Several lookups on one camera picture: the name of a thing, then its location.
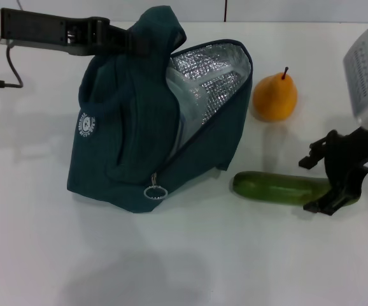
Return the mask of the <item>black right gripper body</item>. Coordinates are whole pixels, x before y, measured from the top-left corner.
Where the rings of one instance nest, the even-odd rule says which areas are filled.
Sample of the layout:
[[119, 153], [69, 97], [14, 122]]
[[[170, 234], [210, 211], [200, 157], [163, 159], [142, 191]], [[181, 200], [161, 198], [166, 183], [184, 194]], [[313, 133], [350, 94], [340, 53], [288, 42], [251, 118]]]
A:
[[361, 194], [368, 174], [368, 130], [360, 127], [346, 136], [333, 132], [326, 141], [324, 160], [333, 188]]

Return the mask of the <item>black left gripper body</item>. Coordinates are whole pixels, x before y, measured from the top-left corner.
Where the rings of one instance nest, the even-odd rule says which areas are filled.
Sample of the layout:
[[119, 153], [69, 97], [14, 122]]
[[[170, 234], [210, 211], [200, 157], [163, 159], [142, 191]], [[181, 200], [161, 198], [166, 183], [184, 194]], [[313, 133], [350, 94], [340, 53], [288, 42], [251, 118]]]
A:
[[1, 9], [1, 37], [16, 46], [96, 55], [105, 45], [110, 21], [103, 17], [68, 18]]

